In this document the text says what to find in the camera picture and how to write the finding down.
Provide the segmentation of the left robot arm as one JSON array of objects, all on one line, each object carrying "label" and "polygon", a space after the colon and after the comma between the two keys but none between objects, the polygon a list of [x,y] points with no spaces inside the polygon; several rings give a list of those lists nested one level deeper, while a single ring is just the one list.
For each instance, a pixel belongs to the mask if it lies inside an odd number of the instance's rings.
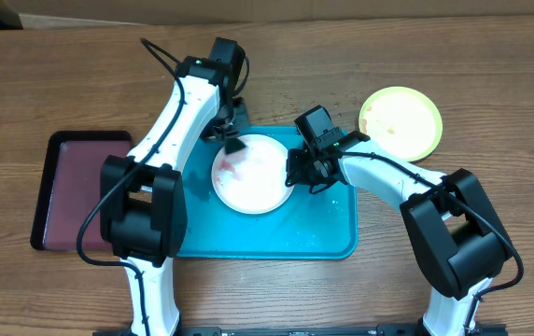
[{"label": "left robot arm", "polygon": [[146,137],[102,165],[101,199],[91,212],[117,256],[113,266],[128,277],[128,335],[179,331],[173,265],[188,223],[182,170],[200,138],[219,141],[229,154],[245,149],[233,101],[248,72],[247,57],[186,58],[172,69],[173,91]]}]

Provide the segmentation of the pink-white plate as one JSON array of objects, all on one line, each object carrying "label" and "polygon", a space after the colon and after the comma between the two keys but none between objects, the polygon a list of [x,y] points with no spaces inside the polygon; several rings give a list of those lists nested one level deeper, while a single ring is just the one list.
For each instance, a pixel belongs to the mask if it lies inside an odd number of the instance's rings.
[{"label": "pink-white plate", "polygon": [[222,148],[212,168],[212,185],[217,196],[232,210],[260,215],[275,210],[291,195],[285,184],[288,149],[263,134],[240,137],[245,147],[232,154]]}]

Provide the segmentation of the green and pink sponge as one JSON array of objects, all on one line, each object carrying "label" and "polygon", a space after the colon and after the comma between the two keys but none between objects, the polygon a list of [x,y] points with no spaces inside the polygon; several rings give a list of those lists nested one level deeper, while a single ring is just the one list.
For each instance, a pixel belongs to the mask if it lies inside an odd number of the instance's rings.
[{"label": "green and pink sponge", "polygon": [[246,144],[237,137],[227,138],[224,142],[224,152],[226,155],[237,153],[245,148]]}]

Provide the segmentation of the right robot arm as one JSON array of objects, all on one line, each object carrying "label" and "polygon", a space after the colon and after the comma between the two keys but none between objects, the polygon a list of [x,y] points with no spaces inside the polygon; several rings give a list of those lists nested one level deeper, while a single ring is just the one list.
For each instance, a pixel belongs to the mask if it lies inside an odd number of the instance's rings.
[{"label": "right robot arm", "polygon": [[476,323],[485,294],[509,259],[521,258],[480,181],[459,169],[450,175],[420,168],[384,151],[369,136],[326,133],[288,153],[286,184],[317,194],[336,183],[365,189],[400,211],[415,259],[431,286],[417,335],[484,335]]}]

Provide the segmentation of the yellow-green plate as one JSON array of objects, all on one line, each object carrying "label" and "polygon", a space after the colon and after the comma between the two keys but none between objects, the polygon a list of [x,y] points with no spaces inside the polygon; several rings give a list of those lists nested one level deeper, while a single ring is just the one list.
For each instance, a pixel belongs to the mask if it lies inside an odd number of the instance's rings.
[{"label": "yellow-green plate", "polygon": [[420,91],[387,87],[373,93],[359,112],[358,126],[383,150],[405,161],[421,161],[439,145],[443,121]]}]

